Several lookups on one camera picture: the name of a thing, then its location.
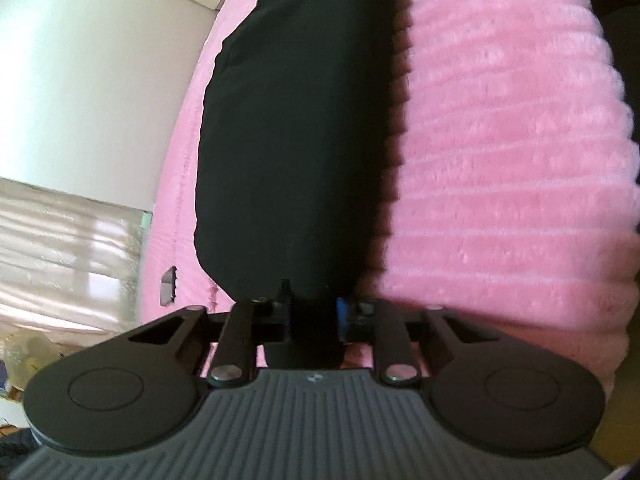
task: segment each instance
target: sheer curtain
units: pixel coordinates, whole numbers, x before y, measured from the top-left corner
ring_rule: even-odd
[[[0,336],[88,346],[135,326],[142,217],[0,179]]]

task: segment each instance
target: black mounting arm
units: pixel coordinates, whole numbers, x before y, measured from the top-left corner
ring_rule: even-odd
[[[274,300],[222,314],[188,306],[44,368],[24,396],[35,436],[85,456],[166,439],[211,392],[256,380],[257,346],[290,341],[293,302],[285,280]],[[450,310],[346,299],[337,321],[342,342],[372,346],[377,384],[415,391],[443,427],[489,452],[565,453],[587,444],[602,416],[604,393],[587,370]]]

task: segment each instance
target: pink fluffy blanket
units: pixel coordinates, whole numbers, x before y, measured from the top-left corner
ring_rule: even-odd
[[[214,56],[255,1],[226,1],[185,99],[149,241],[143,320],[166,312],[156,274],[172,264],[176,307],[230,306],[194,259],[190,186]],[[639,156],[588,0],[399,0],[397,26],[392,167],[358,290],[481,316],[610,389],[639,299]],[[184,192],[167,175],[180,171]],[[168,237],[174,260],[154,267]],[[354,348],[350,360],[366,357]]]

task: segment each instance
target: black pillow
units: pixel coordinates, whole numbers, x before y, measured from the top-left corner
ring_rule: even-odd
[[[297,355],[268,349],[271,366],[341,360],[335,298],[363,271],[380,199],[395,2],[258,0],[216,57],[195,247],[235,300],[291,280]]]
[[[625,101],[636,117],[632,139],[640,142],[640,5],[612,12],[601,22],[614,65],[625,82]]]
[[[37,449],[38,443],[29,428],[0,438],[0,479],[7,478]]]

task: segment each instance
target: gray ribbed plastic surface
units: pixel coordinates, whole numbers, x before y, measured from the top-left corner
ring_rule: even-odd
[[[11,478],[602,480],[608,473],[584,449],[517,460],[468,446],[415,392],[379,386],[368,370],[262,370],[249,386],[210,394],[191,424],[153,448],[112,458],[41,449]]]

